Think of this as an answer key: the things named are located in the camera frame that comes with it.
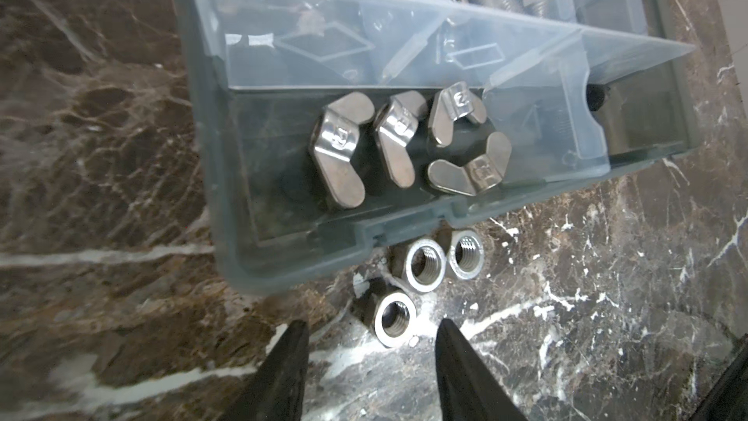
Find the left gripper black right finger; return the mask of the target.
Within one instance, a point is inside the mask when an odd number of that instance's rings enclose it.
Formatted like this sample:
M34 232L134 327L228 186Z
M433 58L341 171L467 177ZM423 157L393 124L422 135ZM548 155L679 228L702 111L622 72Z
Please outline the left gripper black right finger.
M450 319L439 324L434 356L443 420L526 420Z

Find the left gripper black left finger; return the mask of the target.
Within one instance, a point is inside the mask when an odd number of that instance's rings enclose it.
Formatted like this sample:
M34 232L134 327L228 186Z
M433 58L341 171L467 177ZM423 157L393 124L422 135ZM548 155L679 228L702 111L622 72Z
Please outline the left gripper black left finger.
M309 366L309 326L292 321L220 420L300 420Z

